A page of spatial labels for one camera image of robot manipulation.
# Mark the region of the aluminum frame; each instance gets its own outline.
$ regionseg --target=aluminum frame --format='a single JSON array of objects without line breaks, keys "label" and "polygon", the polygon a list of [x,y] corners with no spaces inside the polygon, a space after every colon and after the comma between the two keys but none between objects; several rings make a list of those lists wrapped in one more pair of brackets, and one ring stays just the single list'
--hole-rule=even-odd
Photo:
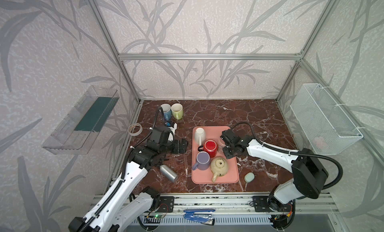
[{"label": "aluminum frame", "polygon": [[[310,36],[308,37],[308,40],[304,44],[303,49],[301,50],[301,57],[300,59],[304,59],[305,55],[310,50],[311,46],[313,45],[315,39],[318,37],[321,29],[324,27],[325,23],[328,21],[330,15],[336,8],[337,4],[339,3],[339,0],[328,0],[327,4],[325,5],[323,12],[321,13],[319,20],[317,21],[316,25],[314,26]],[[298,68],[298,61],[296,61],[294,67],[292,67],[287,79],[285,80],[283,86],[281,87],[281,90],[279,91],[276,100],[279,101],[283,94],[285,93],[286,89],[288,88],[289,84],[291,83],[292,79],[294,78],[297,68]]]},{"label": "aluminum frame", "polygon": [[347,114],[347,116],[351,119],[351,121],[357,126],[360,127],[359,130],[363,135],[361,141],[364,146],[368,149],[368,151],[372,154],[374,158],[376,158],[382,167],[384,167],[384,149],[377,142],[377,140],[373,137],[373,135],[364,127],[364,125],[360,122],[359,119],[351,112],[347,105],[343,103],[343,101],[336,95],[336,93],[328,87],[327,83],[320,77],[314,68],[304,59],[300,60],[299,66],[307,72],[308,76],[315,82],[319,83],[325,87],[325,90],[331,95],[331,97],[338,103],[341,104],[340,108]]},{"label": "aluminum frame", "polygon": [[[132,119],[130,121],[130,125],[137,123],[137,119],[139,118],[139,114],[141,111],[141,108],[143,106],[144,100],[141,100],[141,102],[137,105],[134,114],[132,115]],[[115,162],[113,163],[112,173],[109,175],[107,183],[104,186],[104,192],[107,192],[109,187],[111,186],[111,180],[112,178],[116,178],[120,175],[120,169],[123,163],[123,158],[125,155],[125,152],[127,152],[128,145],[131,142],[132,136],[128,133],[128,129],[124,135],[123,142],[120,146],[117,158],[115,159]]]},{"label": "aluminum frame", "polygon": [[109,34],[107,26],[106,26],[106,24],[105,24],[105,22],[103,20],[103,16],[101,15],[101,13],[99,11],[99,8],[97,6],[96,0],[86,0],[86,2],[89,5],[89,8],[91,9],[91,12],[93,13],[93,15],[94,15],[94,17],[96,19],[96,22],[99,25],[99,28],[100,28],[101,32],[103,33],[104,38],[107,41],[108,47],[110,48],[110,50],[112,52],[112,56],[115,59],[115,61],[117,63],[117,66],[118,66],[120,72],[123,75],[124,80],[127,82],[129,89],[131,90],[131,92],[135,96],[135,100],[137,101],[137,103],[139,103],[140,102],[140,97],[139,97],[137,91],[135,90],[135,87],[133,86],[133,83],[132,83],[131,79],[129,78],[127,70],[125,69],[122,61],[118,57],[118,51],[116,49],[115,44],[113,43],[112,37]]},{"label": "aluminum frame", "polygon": [[289,60],[301,58],[300,53],[258,54],[193,54],[193,53],[138,53],[119,54],[120,60]]}]

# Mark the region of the metal rail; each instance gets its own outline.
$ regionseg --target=metal rail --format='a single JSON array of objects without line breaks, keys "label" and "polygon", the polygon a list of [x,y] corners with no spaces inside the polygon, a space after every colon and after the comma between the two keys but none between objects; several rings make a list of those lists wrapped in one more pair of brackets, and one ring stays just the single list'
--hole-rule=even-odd
[{"label": "metal rail", "polygon": [[[268,196],[265,192],[227,192],[227,193],[170,193],[161,194],[162,196],[174,196],[174,208],[169,215],[184,214],[185,209],[214,208],[215,215],[228,214],[276,214],[276,212],[255,212],[255,209],[249,205],[252,196]],[[93,208],[103,195],[95,196],[90,209]],[[297,214],[339,214],[330,194],[320,194],[318,199],[304,198],[296,200]]]},{"label": "metal rail", "polygon": [[299,60],[300,54],[119,54],[120,60]]}]

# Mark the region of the green soap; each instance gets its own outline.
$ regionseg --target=green soap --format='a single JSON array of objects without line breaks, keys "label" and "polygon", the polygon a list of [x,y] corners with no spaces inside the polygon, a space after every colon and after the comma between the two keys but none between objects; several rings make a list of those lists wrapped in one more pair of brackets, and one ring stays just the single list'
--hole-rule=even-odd
[{"label": "green soap", "polygon": [[98,97],[74,130],[100,132],[118,99]]},{"label": "green soap", "polygon": [[255,175],[252,172],[249,172],[248,174],[245,175],[244,180],[247,183],[249,183],[249,182],[253,181],[254,178],[255,178]]}]

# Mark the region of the vented panel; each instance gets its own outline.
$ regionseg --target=vented panel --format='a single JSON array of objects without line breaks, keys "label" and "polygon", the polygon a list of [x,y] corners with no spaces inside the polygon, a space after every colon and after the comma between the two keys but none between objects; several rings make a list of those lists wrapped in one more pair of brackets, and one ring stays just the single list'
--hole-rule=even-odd
[{"label": "vented panel", "polygon": [[[270,215],[214,215],[215,225],[269,225]],[[144,216],[141,216],[141,221],[144,225],[157,225],[146,224]],[[163,219],[149,219],[151,222],[157,222],[160,225],[201,225],[199,222],[187,220],[183,215],[169,215]],[[139,225],[135,219],[131,225]]]}]

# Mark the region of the soap bar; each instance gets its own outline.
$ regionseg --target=soap bar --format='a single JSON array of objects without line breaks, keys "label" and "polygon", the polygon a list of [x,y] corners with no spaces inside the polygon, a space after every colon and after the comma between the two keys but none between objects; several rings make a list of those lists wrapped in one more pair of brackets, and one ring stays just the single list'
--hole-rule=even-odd
[{"label": "soap bar", "polygon": [[253,181],[254,178],[255,178],[255,175],[252,172],[249,172],[248,174],[245,175],[244,180],[247,183],[249,183],[249,182]]}]

